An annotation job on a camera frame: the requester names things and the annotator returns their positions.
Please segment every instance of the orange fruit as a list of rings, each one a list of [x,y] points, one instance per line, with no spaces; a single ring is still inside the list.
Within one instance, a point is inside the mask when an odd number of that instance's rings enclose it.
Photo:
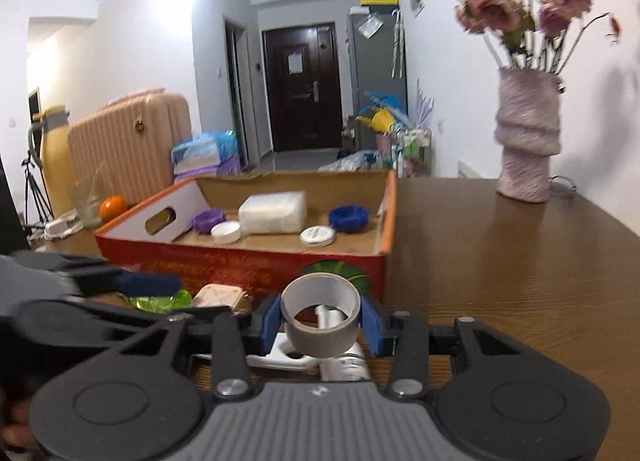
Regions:
[[[107,224],[109,221],[113,221],[119,215],[122,215],[129,209],[127,202],[122,196],[107,197],[100,205],[100,219],[103,224]]]

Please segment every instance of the red box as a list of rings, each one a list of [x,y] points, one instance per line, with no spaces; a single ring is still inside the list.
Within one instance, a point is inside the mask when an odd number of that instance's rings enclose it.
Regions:
[[[330,209],[356,204],[369,210],[369,227],[360,234],[337,234],[334,244],[325,248],[306,248],[299,235],[249,235],[236,244],[215,247],[209,235],[191,229],[193,216],[212,206],[236,219],[250,195],[292,190],[306,193],[307,226],[327,224]],[[100,251],[112,263],[179,275],[193,294],[214,282],[240,286],[260,300],[300,275],[329,271],[381,300],[386,258],[393,244],[396,195],[396,178],[385,172],[190,178],[140,203],[95,235]]]

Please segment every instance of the wooden table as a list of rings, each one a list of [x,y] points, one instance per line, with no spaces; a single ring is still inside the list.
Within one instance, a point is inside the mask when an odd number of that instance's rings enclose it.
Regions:
[[[527,205],[488,180],[406,179],[398,198],[386,308],[474,316],[594,381],[612,408],[598,461],[640,459],[640,239],[580,196]],[[63,246],[97,251],[87,235]],[[446,359],[430,373],[441,386]]]

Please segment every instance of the wall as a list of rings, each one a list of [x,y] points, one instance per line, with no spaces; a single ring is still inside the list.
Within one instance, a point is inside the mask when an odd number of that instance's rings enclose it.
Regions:
[[[342,95],[342,117],[346,120],[353,114],[349,50],[347,46],[347,17],[351,6],[358,0],[295,0],[258,9],[260,31],[295,25],[335,22],[338,43],[338,66],[340,70],[340,92]]]
[[[193,1],[100,1],[97,21],[71,43],[63,43],[64,28],[30,55],[30,85],[40,82],[42,107],[65,104],[77,121],[128,92],[165,87],[186,97],[192,129],[199,132]]]
[[[640,0],[593,0],[591,18],[612,11],[624,29],[618,45],[606,20],[588,30],[563,73],[562,154],[552,172],[572,177],[580,192],[640,233]],[[436,99],[437,170],[455,176],[458,160],[487,176],[500,170],[494,143],[497,71],[482,39],[463,34],[454,0],[423,0],[417,19],[406,11],[409,98],[416,80]],[[573,28],[575,37],[577,27]]]
[[[271,150],[271,133],[262,88],[260,35],[250,0],[195,0],[193,7],[193,56],[203,130],[231,130],[231,102],[226,70],[225,18],[247,31],[259,154]]]
[[[97,18],[95,0],[0,0],[0,156],[18,212],[24,210],[21,161],[30,126],[27,42],[30,18]]]

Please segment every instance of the pink suitcase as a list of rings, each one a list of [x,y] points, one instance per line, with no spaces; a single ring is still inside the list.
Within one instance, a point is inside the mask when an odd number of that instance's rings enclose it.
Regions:
[[[171,149],[190,137],[184,97],[145,91],[74,124],[68,144],[78,181],[91,181],[106,162],[114,194],[134,205],[173,184]]]

